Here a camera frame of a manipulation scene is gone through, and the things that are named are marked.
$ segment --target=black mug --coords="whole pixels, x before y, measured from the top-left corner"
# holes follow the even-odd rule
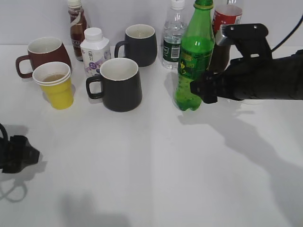
[[[153,64],[157,58],[158,47],[155,29],[149,25],[133,25],[126,29],[125,40],[118,42],[115,58],[119,49],[125,45],[125,57],[134,60],[139,67]]]
[[[102,92],[92,94],[89,85],[101,82]],[[135,109],[142,101],[139,66],[128,58],[114,58],[104,62],[100,75],[86,80],[86,90],[91,99],[103,99],[103,104],[116,112]]]

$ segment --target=red bottle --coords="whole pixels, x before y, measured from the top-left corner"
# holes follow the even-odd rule
[[[213,19],[214,35],[220,30],[221,25],[239,24],[242,17],[242,0],[228,0],[227,5],[219,5],[215,8]],[[215,44],[209,70],[223,72],[230,59],[231,46],[218,46]]]
[[[68,6],[71,16],[71,42],[77,60],[83,61],[80,44],[85,39],[84,31],[89,25],[84,16],[81,0],[68,0]]]

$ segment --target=dark red mug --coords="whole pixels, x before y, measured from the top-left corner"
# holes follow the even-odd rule
[[[20,62],[30,60],[33,70],[48,62],[61,61],[71,68],[71,60],[62,41],[55,37],[44,37],[32,41],[27,46],[28,55],[16,59],[17,73],[21,78],[32,77],[32,72],[23,74],[20,71]]]

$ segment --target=mug handle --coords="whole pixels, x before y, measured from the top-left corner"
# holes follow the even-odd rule
[[[120,47],[121,46],[124,46],[124,45],[127,45],[128,42],[127,41],[121,41],[121,42],[118,42],[116,47],[115,47],[115,58],[118,57],[118,54],[119,54],[119,50],[120,50]]]
[[[101,75],[90,77],[86,80],[86,91],[91,99],[99,99],[104,97],[103,80],[104,78]],[[95,93],[95,94],[91,93],[89,85],[93,82],[101,82],[102,91],[100,93]]]
[[[24,61],[24,60],[29,60],[29,55],[24,55],[24,56],[21,56],[21,57],[18,57],[16,59],[16,70],[17,70],[17,73],[18,75],[23,78],[23,79],[26,79],[26,78],[31,78],[33,76],[33,73],[30,72],[30,73],[27,73],[27,74],[23,74],[21,71],[20,71],[20,62]]]

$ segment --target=mug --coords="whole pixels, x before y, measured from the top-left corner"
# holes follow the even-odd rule
[[[18,57],[16,59],[17,73],[21,78],[30,78],[33,73],[23,74],[20,71],[20,62],[30,60],[33,70],[40,65],[52,61],[60,61],[69,65],[71,68],[71,60],[64,47],[62,41],[55,37],[44,37],[32,41],[27,46],[28,55]]]
[[[125,40],[118,42],[115,58],[119,49],[125,46],[125,57],[134,60],[139,67],[153,64],[157,58],[158,47],[155,29],[149,25],[133,25],[126,29]]]
[[[62,77],[45,82],[45,79],[54,75]],[[40,85],[53,108],[63,110],[72,105],[71,68],[68,64],[53,61],[40,65],[34,70],[33,79]]]
[[[92,94],[89,85],[101,82],[101,93]],[[86,80],[86,90],[91,99],[103,99],[103,104],[116,112],[135,109],[142,101],[139,66],[128,58],[114,58],[104,62],[100,75]]]

